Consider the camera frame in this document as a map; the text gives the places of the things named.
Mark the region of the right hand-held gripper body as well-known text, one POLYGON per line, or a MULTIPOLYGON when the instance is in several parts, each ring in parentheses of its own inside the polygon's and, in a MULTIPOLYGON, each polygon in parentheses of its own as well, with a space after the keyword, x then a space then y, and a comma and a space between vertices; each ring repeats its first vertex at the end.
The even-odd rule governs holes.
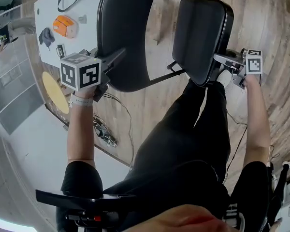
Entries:
POLYGON ((231 57, 231 73, 233 83, 244 89, 244 79, 247 75, 262 75, 263 56, 262 51, 243 48, 241 52, 227 50, 227 57, 231 57))

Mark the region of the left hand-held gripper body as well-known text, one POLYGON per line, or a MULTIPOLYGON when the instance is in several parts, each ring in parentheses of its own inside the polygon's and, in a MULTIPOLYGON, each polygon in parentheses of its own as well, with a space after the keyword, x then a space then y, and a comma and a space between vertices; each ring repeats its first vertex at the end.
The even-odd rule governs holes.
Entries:
POLYGON ((61 83, 73 91, 95 87, 93 100, 98 102, 108 89, 110 79, 106 72, 110 68, 110 57, 99 57, 96 53, 96 48, 71 53, 60 59, 59 70, 61 83))

